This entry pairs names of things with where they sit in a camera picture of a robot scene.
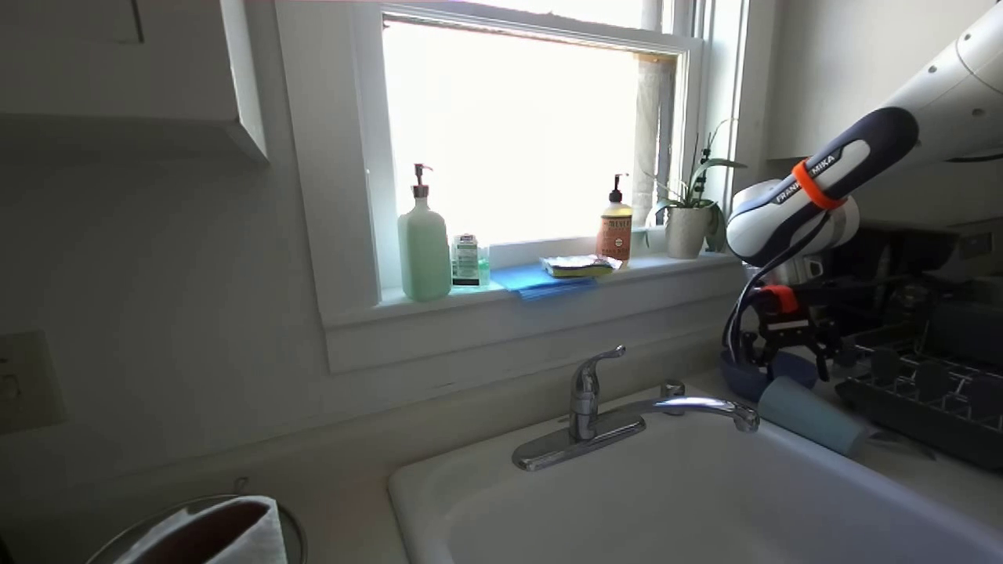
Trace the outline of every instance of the pump bottle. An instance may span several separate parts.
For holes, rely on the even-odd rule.
[[[449,295],[449,242],[444,218],[430,205],[427,167],[413,162],[413,211],[399,218],[400,272],[411,301],[439,301]]]
[[[625,202],[622,174],[616,174],[616,187],[608,190],[608,205],[599,224],[596,254],[628,260],[629,224],[633,224],[633,211]]]

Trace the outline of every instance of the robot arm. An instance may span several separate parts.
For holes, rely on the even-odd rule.
[[[876,174],[1000,145],[1003,4],[786,179],[739,190],[729,243],[753,265],[838,248],[859,224],[849,194]]]

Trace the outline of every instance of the dish rack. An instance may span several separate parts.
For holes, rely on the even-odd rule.
[[[841,398],[872,422],[960,461],[1003,469],[1003,373],[912,342],[856,343],[866,369],[846,376]]]

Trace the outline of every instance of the green soap bottle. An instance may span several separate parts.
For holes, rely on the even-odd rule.
[[[411,301],[439,301],[449,295],[444,218],[430,205],[427,167],[413,162],[413,211],[400,217],[400,270]]]

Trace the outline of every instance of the white sink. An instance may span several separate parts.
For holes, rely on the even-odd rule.
[[[391,502],[413,564],[1003,560],[992,529],[770,422],[650,414],[603,451],[522,469],[554,426],[411,462]]]

